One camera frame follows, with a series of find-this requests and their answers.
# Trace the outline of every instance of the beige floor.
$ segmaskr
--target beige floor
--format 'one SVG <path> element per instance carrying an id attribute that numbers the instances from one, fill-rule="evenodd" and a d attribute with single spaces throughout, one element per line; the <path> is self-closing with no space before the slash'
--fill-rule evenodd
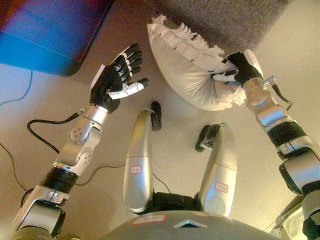
<path id="1" fill-rule="evenodd" d="M 88 106 L 89 85 L 100 64 L 108 64 L 119 51 L 138 42 L 144 62 L 135 79 L 148 77 L 150 86 L 121 100 L 119 109 L 108 117 L 94 159 L 78 181 L 86 181 L 99 166 L 124 163 L 139 109 L 157 100 L 162 105 L 162 129 L 154 132 L 152 141 L 158 177 L 172 192 L 193 196 L 200 188 L 210 154 L 194 151 L 198 134 L 205 124 L 228 122 L 238 147 L 238 175 L 230 217 L 264 230 L 294 197 L 278 171 L 281 160 L 274 146 L 245 106 L 223 112 L 203 111 L 186 103 L 169 87 L 148 41 L 146 24 L 155 14 L 154 9 L 138 1 L 116 1 L 78 73 L 59 77 L 35 72 L 26 98 L 0 107 L 0 142 L 12 152 L 21 183 L 26 188 L 34 187 L 51 168 L 56 153 L 31 136 L 26 123 L 35 118 L 63 120 Z M 275 75 L 282 93 L 295 103 L 291 115 L 318 141 L 319 15 L 317 0 L 293 2 L 255 51 L 265 77 Z M 0 64 L 0 103 L 21 96 L 29 76 L 27 69 Z M 34 128 L 61 148 L 71 126 L 72 123 L 43 124 Z M 10 159 L 3 150 L 0 166 L 0 236 L 5 239 L 24 191 L 17 185 Z M 123 168 L 104 169 L 87 186 L 74 187 L 64 207 L 67 217 L 61 240 L 73 236 L 96 239 L 135 216 L 122 201 L 123 174 Z M 157 180 L 154 188 L 166 191 Z"/>

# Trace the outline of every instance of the label sticker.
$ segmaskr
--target label sticker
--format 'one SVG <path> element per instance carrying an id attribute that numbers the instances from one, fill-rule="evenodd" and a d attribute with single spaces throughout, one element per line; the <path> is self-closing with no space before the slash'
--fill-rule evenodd
<path id="1" fill-rule="evenodd" d="M 223 192 L 223 193 L 227 193 L 228 192 L 228 185 L 224 184 L 224 183 L 221 183 L 221 182 L 216 182 L 215 183 L 215 189 L 220 191 L 220 192 Z"/>
<path id="2" fill-rule="evenodd" d="M 138 218 L 133 222 L 134 225 L 137 224 L 148 224 L 148 223 L 160 223 L 167 219 L 166 215 L 153 215 L 153 216 L 144 216 Z"/>
<path id="3" fill-rule="evenodd" d="M 132 166 L 130 168 L 130 173 L 132 173 L 132 174 L 140 174 L 141 173 L 141 166 Z"/>

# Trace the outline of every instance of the robot leg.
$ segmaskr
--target robot leg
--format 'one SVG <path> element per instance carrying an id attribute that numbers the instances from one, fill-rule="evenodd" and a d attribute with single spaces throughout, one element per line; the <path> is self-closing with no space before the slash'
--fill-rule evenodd
<path id="1" fill-rule="evenodd" d="M 211 126 L 211 131 L 208 131 L 207 126 L 206 128 L 207 136 L 204 138 L 204 146 L 213 147 L 197 199 L 205 212 L 228 216 L 236 186 L 235 139 L 231 128 L 225 123 Z"/>

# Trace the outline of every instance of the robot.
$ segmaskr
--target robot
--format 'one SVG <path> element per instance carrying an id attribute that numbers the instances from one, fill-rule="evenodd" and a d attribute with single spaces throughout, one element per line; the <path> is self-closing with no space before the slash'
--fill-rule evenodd
<path id="1" fill-rule="evenodd" d="M 102 65 L 91 84 L 90 107 L 69 131 L 66 144 L 45 179 L 37 185 L 11 225 L 13 240 L 52 240 L 59 236 L 65 213 L 62 206 L 99 143 L 103 124 L 120 104 L 120 98 L 148 85 L 146 78 L 130 83 L 140 71 L 142 53 L 129 46 L 108 66 Z M 229 55 L 234 70 L 213 74 L 221 81 L 237 81 L 245 91 L 246 105 L 266 132 L 283 160 L 279 170 L 288 188 L 303 196 L 303 232 L 320 239 L 320 146 L 272 98 L 262 70 L 250 50 Z M 154 192 L 151 134 L 161 128 L 161 106 L 153 102 L 138 115 L 129 145 L 123 186 L 127 207 L 139 216 L 101 240 L 127 239 L 277 239 L 254 227 L 228 218 L 235 190 L 237 156 L 234 137 L 225 124 L 207 126 L 197 151 L 212 149 L 199 192 L 194 197 Z"/>

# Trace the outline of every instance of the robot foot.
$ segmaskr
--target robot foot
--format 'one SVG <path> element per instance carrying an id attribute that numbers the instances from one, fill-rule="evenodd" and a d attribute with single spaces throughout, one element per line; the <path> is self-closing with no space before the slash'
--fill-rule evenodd
<path id="1" fill-rule="evenodd" d="M 213 124 L 213 125 L 205 125 L 200 134 L 197 143 L 195 144 L 195 150 L 199 153 L 202 153 L 205 148 L 212 149 L 213 148 L 213 141 L 215 136 L 217 135 L 220 124 Z"/>
<path id="2" fill-rule="evenodd" d="M 159 102 L 154 101 L 151 103 L 151 110 L 155 113 L 151 113 L 152 131 L 159 131 L 161 129 L 161 105 Z"/>

